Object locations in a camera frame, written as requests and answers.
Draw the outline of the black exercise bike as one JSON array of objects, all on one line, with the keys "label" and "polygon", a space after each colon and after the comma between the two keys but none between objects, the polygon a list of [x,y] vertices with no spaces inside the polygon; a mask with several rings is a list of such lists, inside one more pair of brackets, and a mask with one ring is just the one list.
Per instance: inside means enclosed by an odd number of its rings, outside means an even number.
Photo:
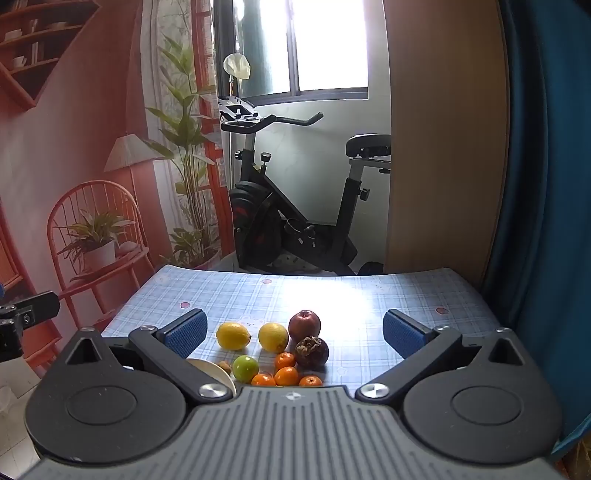
[{"label": "black exercise bike", "polygon": [[370,197],[370,190],[362,186],[363,170],[391,172],[392,136],[369,133],[346,141],[349,176],[342,191],[337,221],[314,223],[266,175],[271,154],[256,154],[256,134],[276,123],[310,127],[322,120],[324,114],[318,112],[305,120],[274,114],[260,116],[252,103],[235,96],[219,97],[218,109],[221,130],[245,137],[245,145],[235,153],[235,159],[240,162],[238,183],[229,191],[239,267],[277,274],[280,255],[290,254],[321,271],[338,276],[355,274],[351,264],[358,250],[349,232],[356,203]]}]

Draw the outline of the small orange mandarin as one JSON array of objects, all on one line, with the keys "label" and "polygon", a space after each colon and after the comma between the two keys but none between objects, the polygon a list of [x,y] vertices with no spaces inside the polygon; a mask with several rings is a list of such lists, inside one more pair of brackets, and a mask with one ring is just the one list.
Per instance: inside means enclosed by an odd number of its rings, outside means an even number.
[{"label": "small orange mandarin", "polygon": [[276,379],[270,373],[260,372],[252,377],[250,384],[252,386],[273,387],[276,386]]},{"label": "small orange mandarin", "polygon": [[274,359],[274,368],[276,371],[287,367],[294,367],[296,365],[296,358],[293,353],[284,351],[276,355]]},{"label": "small orange mandarin", "polygon": [[297,386],[300,383],[300,373],[294,366],[280,368],[274,374],[274,382],[277,386]]},{"label": "small orange mandarin", "polygon": [[324,383],[322,382],[322,379],[318,376],[307,375],[301,377],[301,380],[298,383],[298,385],[300,385],[301,387],[322,387]]}]

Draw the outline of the printed room backdrop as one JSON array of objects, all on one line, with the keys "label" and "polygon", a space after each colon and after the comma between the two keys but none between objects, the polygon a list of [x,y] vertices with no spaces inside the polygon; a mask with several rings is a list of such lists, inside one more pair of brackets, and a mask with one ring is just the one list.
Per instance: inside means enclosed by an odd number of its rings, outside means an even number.
[{"label": "printed room backdrop", "polygon": [[1,5],[1,283],[55,292],[28,330],[44,373],[161,267],[208,270],[235,246],[209,1]]}]

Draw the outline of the dark blue curtain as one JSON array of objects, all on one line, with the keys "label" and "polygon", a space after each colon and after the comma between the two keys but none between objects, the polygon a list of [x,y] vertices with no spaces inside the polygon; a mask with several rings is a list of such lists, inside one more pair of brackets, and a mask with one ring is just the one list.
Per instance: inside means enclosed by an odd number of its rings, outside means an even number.
[{"label": "dark blue curtain", "polygon": [[482,293],[563,412],[554,455],[590,430],[590,5],[503,1],[510,128]]}]

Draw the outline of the window with dark frame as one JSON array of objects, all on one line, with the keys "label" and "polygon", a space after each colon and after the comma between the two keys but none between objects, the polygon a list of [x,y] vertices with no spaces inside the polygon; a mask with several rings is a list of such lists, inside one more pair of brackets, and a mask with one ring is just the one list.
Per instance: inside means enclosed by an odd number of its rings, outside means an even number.
[{"label": "window with dark frame", "polygon": [[256,106],[367,99],[363,1],[214,1],[217,92]]}]

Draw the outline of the yellow lemon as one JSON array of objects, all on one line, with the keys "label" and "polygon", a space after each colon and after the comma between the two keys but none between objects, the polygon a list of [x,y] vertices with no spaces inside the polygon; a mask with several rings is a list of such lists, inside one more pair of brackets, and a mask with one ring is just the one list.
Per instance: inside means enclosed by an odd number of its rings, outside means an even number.
[{"label": "yellow lemon", "polygon": [[279,323],[266,323],[259,329],[259,344],[266,352],[280,354],[286,350],[288,342],[290,335]]},{"label": "yellow lemon", "polygon": [[224,322],[215,334],[219,347],[228,351],[239,351],[249,345],[252,340],[249,330],[238,322]]}]

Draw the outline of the blue plaid tablecloth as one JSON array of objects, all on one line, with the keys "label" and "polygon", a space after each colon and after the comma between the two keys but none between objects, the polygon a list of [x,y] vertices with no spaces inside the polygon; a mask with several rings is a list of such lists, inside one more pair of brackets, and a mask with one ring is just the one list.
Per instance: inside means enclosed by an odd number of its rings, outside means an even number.
[{"label": "blue plaid tablecloth", "polygon": [[165,266],[121,308],[106,337],[124,337],[141,325],[164,326],[186,311],[207,316],[207,335],[192,357],[219,363],[235,352],[219,347],[215,333],[224,322],[238,322],[252,335],[245,354],[263,372],[274,370],[273,354],[256,336],[266,323],[287,325],[301,310],[321,319],[329,360],[318,371],[325,385],[349,391],[401,361],[383,336],[383,317],[397,309],[431,327],[450,326],[468,336],[485,336],[500,323],[477,291],[449,268],[377,276],[279,276],[188,270]]}]

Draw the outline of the beige round plate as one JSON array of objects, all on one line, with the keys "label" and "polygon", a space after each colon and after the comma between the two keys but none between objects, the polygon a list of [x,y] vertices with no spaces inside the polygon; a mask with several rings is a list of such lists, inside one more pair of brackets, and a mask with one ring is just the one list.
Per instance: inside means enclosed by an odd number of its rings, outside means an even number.
[{"label": "beige round plate", "polygon": [[232,396],[235,396],[238,393],[236,390],[235,383],[233,382],[232,378],[221,368],[221,366],[212,363],[211,361],[207,360],[200,360],[200,359],[187,359],[187,362],[190,363],[193,367],[199,369],[200,371],[204,372],[206,375],[214,379],[217,383],[228,387],[231,391]]}]

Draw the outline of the green apple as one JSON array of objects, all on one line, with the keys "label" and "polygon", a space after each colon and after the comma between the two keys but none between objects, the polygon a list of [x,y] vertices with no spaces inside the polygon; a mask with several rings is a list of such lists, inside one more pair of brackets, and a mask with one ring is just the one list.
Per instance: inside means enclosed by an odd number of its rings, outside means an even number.
[{"label": "green apple", "polygon": [[232,373],[238,382],[249,384],[259,374],[259,362],[249,355],[240,355],[232,363]]}]

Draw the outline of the brown wooden wardrobe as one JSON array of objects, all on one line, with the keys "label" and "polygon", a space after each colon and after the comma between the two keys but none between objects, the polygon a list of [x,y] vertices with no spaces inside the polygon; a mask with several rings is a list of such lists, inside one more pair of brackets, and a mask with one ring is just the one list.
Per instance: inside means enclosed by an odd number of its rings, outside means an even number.
[{"label": "brown wooden wardrobe", "polygon": [[495,1],[389,1],[393,172],[386,267],[482,281],[505,180],[509,86]]}]

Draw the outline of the dark purple mangosteen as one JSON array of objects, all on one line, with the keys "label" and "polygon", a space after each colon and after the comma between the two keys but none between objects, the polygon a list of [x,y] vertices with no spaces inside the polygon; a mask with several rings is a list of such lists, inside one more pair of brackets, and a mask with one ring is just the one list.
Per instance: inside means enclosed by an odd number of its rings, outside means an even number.
[{"label": "dark purple mangosteen", "polygon": [[297,343],[294,349],[297,364],[308,369],[320,368],[328,362],[329,346],[320,337],[308,336]]}]

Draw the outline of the red apple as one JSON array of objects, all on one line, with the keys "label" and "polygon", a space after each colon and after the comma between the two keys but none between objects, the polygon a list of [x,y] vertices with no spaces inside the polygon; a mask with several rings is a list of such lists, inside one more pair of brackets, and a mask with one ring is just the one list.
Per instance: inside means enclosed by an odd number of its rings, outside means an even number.
[{"label": "red apple", "polygon": [[288,333],[290,338],[295,342],[304,340],[305,337],[315,336],[320,334],[322,329],[321,319],[311,310],[301,310],[297,312],[288,324]]}]

